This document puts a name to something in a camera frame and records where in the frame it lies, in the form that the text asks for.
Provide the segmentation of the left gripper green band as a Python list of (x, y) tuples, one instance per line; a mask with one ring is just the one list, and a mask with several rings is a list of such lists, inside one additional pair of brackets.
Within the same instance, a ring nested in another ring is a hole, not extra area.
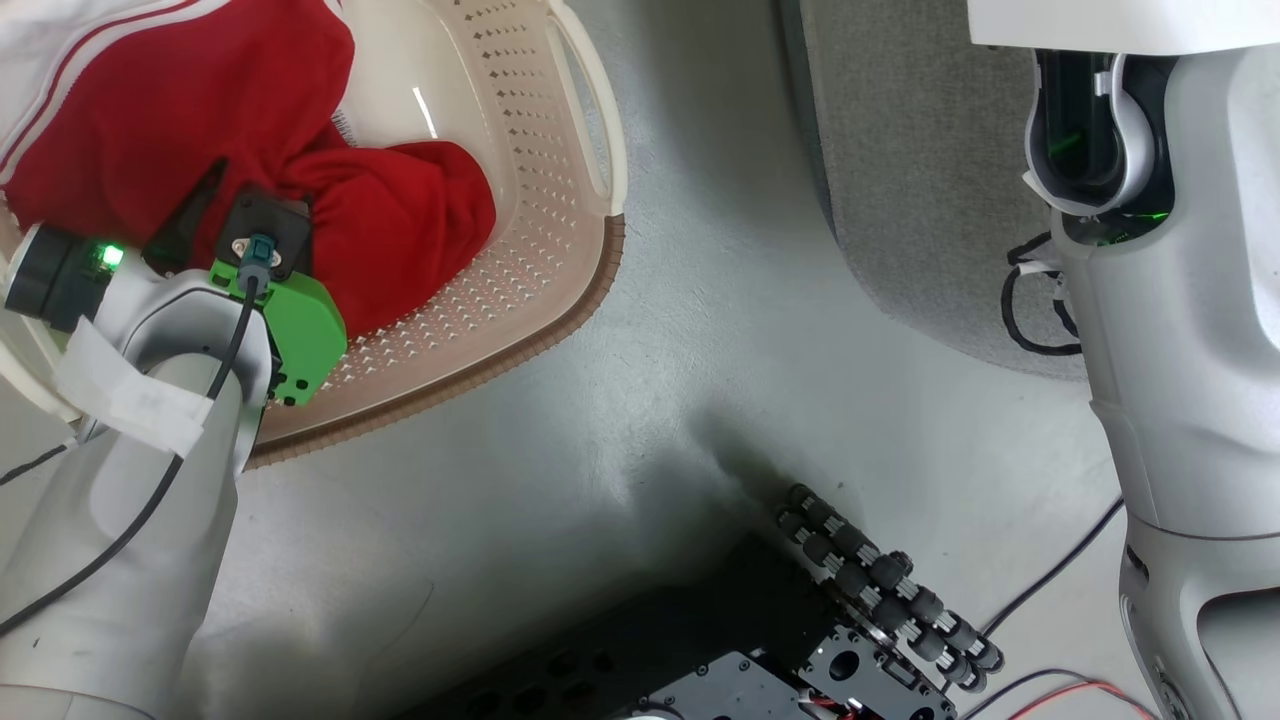
[[(154, 272), (183, 272), (204, 215), (218, 196), (227, 159), (218, 158), (143, 246)], [(347, 350), (346, 324), (329, 291), (314, 278), (314, 224), (305, 201), (264, 190), (237, 193), (215, 243), (214, 287), (242, 300), (259, 278), (253, 305), (271, 346), (269, 396), (301, 407), (323, 388)]]

